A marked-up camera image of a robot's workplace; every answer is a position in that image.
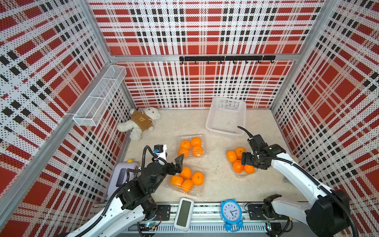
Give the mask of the orange four container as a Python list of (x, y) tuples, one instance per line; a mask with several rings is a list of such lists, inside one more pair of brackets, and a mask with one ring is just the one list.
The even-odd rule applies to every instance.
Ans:
[(245, 165), (244, 166), (244, 171), (247, 174), (253, 174), (255, 172), (255, 168), (253, 166), (250, 166), (250, 165)]

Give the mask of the orange two container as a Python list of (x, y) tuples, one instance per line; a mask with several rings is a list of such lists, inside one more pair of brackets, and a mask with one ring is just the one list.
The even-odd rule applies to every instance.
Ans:
[(246, 150), (242, 147), (236, 148), (235, 149), (236, 157), (238, 160), (242, 160), (242, 155), (243, 153), (246, 153)]

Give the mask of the orange three container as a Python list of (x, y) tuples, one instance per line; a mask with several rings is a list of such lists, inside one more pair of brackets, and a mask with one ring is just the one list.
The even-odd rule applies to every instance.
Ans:
[(241, 160), (236, 160), (234, 163), (233, 163), (233, 169), (236, 173), (242, 173), (244, 171), (244, 166), (242, 165), (242, 161)]

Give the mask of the orange one container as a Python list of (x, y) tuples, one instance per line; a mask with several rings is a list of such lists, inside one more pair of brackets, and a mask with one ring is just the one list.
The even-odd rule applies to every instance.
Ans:
[(226, 155), (230, 163), (234, 163), (238, 159), (234, 150), (227, 151)]

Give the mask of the white plastic basket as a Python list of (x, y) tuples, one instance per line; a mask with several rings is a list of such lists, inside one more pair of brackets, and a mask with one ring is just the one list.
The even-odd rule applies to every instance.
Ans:
[(211, 134), (238, 138), (244, 134), (238, 126), (245, 127), (246, 109), (242, 100), (214, 97), (205, 127)]

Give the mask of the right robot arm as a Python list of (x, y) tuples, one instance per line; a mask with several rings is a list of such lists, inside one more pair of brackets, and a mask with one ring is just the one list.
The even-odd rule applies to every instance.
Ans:
[(342, 191), (334, 191), (310, 175), (297, 164), (279, 145), (268, 145), (261, 135), (247, 132), (250, 152), (242, 155), (242, 164), (256, 169), (267, 170), (273, 167), (288, 179), (306, 198), (298, 202), (274, 194), (263, 201), (263, 216), (274, 220), (277, 216), (295, 219), (309, 228), (318, 237), (333, 237), (351, 228), (354, 237), (359, 236), (357, 226), (350, 213), (349, 197)]

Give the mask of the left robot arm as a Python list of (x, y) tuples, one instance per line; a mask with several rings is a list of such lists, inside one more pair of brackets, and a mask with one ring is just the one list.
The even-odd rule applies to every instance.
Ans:
[(184, 155), (175, 162), (166, 161), (166, 147), (155, 145), (153, 149), (145, 146), (139, 169), (127, 169), (126, 175), (136, 173), (133, 179), (126, 178), (111, 195), (105, 207), (71, 233), (61, 233), (62, 237), (116, 237), (128, 227), (145, 219), (154, 218), (158, 205), (152, 194), (168, 175), (183, 171)]

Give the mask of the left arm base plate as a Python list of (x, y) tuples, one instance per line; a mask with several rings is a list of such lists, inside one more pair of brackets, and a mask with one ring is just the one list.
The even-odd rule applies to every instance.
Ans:
[(156, 215), (154, 216), (154, 221), (168, 221), (170, 220), (171, 205), (169, 204), (159, 204)]

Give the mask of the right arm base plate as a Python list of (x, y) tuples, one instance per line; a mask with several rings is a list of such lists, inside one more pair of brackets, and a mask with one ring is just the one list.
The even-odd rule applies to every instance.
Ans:
[(271, 219), (267, 219), (263, 213), (262, 203), (247, 203), (244, 206), (244, 210), (248, 213), (250, 220), (269, 220), (269, 221), (287, 221), (288, 217), (282, 215), (276, 215)]

